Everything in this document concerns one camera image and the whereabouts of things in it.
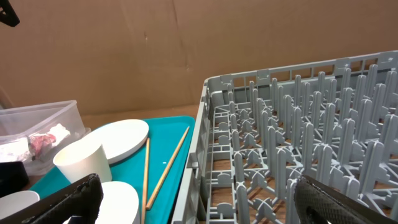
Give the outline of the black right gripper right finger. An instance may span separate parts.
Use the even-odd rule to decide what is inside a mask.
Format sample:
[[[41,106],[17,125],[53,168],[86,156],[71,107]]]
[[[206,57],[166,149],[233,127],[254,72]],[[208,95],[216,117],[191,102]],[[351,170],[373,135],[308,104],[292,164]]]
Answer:
[[[307,175],[297,179],[294,203],[301,223],[397,224]]]

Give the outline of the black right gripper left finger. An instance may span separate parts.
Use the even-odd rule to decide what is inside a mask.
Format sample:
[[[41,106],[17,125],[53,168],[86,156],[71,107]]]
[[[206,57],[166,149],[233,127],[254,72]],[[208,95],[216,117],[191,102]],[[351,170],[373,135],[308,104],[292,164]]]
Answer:
[[[104,193],[98,174],[89,174],[29,207],[1,219],[1,223],[94,223]]]

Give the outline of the cream paper cup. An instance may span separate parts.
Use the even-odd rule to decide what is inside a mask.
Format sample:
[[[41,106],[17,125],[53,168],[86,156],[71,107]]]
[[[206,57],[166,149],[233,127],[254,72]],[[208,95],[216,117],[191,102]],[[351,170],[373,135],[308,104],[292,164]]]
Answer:
[[[96,139],[81,139],[60,150],[53,164],[72,184],[89,174],[100,182],[112,181],[112,174],[102,144]]]

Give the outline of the red snack wrapper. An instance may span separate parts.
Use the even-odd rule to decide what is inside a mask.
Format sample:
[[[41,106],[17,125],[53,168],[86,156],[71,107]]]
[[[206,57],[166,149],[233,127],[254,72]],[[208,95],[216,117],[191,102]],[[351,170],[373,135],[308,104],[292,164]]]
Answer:
[[[38,134],[27,138],[28,148],[31,159],[34,161],[40,157],[46,149],[51,149],[52,144],[56,141],[53,134]]]

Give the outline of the white bowl with rice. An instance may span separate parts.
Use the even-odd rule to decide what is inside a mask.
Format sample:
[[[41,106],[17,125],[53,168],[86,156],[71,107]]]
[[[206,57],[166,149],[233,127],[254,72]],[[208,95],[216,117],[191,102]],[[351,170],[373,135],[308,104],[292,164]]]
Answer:
[[[1,197],[1,219],[17,213],[40,200],[40,195],[31,190],[23,190]]]

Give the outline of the white napkin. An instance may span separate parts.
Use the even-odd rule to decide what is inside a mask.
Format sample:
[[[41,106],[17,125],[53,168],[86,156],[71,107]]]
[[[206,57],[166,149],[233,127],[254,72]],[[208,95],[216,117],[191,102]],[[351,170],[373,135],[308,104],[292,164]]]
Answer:
[[[53,149],[55,149],[64,139],[70,136],[70,131],[66,127],[62,126],[60,123],[50,128],[50,130],[43,134],[53,134],[56,137],[56,141],[52,144],[51,149],[46,149],[41,153],[40,157],[37,159],[43,159],[47,154],[49,154]],[[17,139],[10,143],[1,145],[1,162],[14,162],[14,161],[33,161],[31,159],[31,154],[28,148],[28,137]]]

